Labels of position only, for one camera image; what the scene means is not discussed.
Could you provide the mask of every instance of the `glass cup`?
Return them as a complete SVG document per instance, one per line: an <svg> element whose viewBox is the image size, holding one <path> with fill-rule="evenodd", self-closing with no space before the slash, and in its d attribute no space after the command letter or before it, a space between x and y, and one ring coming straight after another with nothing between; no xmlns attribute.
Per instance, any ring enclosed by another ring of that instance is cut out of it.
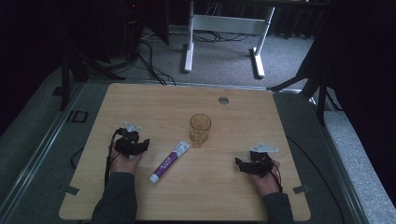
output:
<svg viewBox="0 0 396 224"><path fill-rule="evenodd" d="M190 139L192 147L200 147L209 137L212 121L205 114L196 114L190 120Z"/></svg>

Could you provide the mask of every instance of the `tube cap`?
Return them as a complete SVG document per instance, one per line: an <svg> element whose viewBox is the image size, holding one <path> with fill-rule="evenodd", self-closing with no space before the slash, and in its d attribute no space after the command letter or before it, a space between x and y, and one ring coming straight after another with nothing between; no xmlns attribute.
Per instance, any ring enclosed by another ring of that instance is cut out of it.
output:
<svg viewBox="0 0 396 224"><path fill-rule="evenodd" d="M157 175L152 174L151 177L149 178L149 181L151 181L151 183L155 184L158 182L159 179L160 178Z"/></svg>

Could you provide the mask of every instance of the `black fabric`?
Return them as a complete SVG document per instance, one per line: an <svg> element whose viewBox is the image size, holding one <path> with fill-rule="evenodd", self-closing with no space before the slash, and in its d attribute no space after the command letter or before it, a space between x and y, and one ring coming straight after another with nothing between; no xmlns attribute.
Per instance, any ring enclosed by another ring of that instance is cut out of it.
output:
<svg viewBox="0 0 396 224"><path fill-rule="evenodd" d="M270 224L294 223L289 196L284 193L272 193L264 197L264 203Z"/></svg>
<svg viewBox="0 0 396 224"><path fill-rule="evenodd" d="M92 224L134 223L137 201L134 192L134 175L112 173L102 199L95 206Z"/></svg>

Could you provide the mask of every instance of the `hand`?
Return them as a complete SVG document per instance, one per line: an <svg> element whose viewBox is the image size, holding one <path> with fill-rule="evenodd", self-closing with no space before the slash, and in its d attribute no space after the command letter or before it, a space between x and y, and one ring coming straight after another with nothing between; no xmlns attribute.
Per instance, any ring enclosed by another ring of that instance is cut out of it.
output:
<svg viewBox="0 0 396 224"><path fill-rule="evenodd" d="M274 166L272 169L272 173L276 176L277 180L270 174L267 174L265 177L261 178L259 175L250 175L254 184L256 185L257 190L260 193L260 196L265 197L267 194L278 193L280 192L277 181L279 181L279 175L277 174L277 168L280 163L278 161L274 161Z"/></svg>
<svg viewBox="0 0 396 224"><path fill-rule="evenodd" d="M115 159L113 160L113 162L111 162L110 173L122 172L134 175L134 172L137 169L137 164L140 162L142 157L143 153L136 155L131 159L128 159L122 156L122 154L120 154L118 151L116 151L115 148L112 148L111 160L113 160L114 158Z"/></svg>

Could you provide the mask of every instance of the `white metal table leg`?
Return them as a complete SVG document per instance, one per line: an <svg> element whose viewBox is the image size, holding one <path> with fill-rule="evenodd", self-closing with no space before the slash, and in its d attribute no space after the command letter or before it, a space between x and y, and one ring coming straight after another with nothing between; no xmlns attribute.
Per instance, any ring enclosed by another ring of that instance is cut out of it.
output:
<svg viewBox="0 0 396 224"><path fill-rule="evenodd" d="M260 35L259 44L257 48L253 48L254 62L256 64L257 75L259 77L265 77L264 68L262 66L262 56L260 53L262 52L262 45L264 44L265 37L267 36L275 8L271 7L270 10L270 13L265 18L265 25L262 27L262 34Z"/></svg>
<svg viewBox="0 0 396 224"><path fill-rule="evenodd" d="M190 1L190 18L189 18L189 43L187 45L187 53L186 53L186 63L184 65L184 71L186 73L191 72L192 68L192 54L194 53L194 43L192 42L193 35L193 25L194 25L194 2Z"/></svg>

